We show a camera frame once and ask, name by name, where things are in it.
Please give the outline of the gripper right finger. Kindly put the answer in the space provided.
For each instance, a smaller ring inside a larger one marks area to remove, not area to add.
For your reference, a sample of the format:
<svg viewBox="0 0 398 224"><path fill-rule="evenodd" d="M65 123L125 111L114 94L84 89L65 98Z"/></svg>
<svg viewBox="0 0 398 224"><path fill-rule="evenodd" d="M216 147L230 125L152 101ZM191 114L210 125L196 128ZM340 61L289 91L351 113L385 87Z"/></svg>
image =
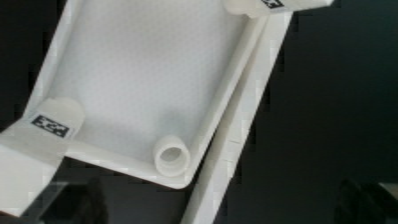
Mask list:
<svg viewBox="0 0 398 224"><path fill-rule="evenodd" d="M335 224L398 224L398 183L342 181Z"/></svg>

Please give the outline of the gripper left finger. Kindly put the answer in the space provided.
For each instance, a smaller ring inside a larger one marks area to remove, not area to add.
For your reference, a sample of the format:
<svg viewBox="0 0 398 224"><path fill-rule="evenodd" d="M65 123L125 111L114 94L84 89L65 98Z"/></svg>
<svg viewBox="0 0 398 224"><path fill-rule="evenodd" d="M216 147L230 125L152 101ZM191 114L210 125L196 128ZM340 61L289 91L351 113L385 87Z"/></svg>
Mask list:
<svg viewBox="0 0 398 224"><path fill-rule="evenodd" d="M100 179L52 182L15 224L111 224Z"/></svg>

